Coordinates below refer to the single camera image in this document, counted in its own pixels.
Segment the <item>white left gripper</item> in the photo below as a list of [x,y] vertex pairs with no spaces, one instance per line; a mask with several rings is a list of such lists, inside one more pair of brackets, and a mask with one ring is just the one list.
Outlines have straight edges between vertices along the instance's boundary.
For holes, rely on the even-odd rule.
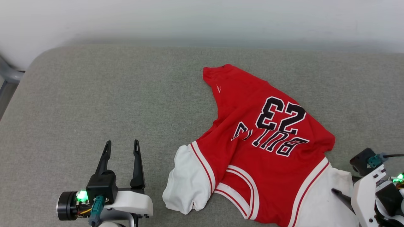
[[[114,171],[107,169],[111,148],[112,142],[108,140],[95,171],[97,177],[116,176]],[[140,143],[137,139],[134,140],[133,155],[133,177],[130,181],[130,186],[132,189],[144,189],[146,184],[143,174]],[[91,215],[90,208],[89,196],[85,190],[63,192],[57,202],[57,216],[59,219],[89,218]],[[118,191],[113,204],[105,204],[100,214],[100,219],[137,219],[152,216],[153,202],[151,198],[145,194],[125,189]]]

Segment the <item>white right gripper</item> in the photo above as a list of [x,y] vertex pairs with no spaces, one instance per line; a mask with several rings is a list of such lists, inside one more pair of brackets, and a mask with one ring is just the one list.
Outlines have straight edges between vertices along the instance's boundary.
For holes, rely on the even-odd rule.
[[354,211],[361,227],[378,227],[375,218],[375,198],[377,182],[386,176],[384,164],[375,168],[374,171],[364,177],[352,175],[353,194],[352,198],[344,195],[340,190],[332,188],[333,194],[349,208]]

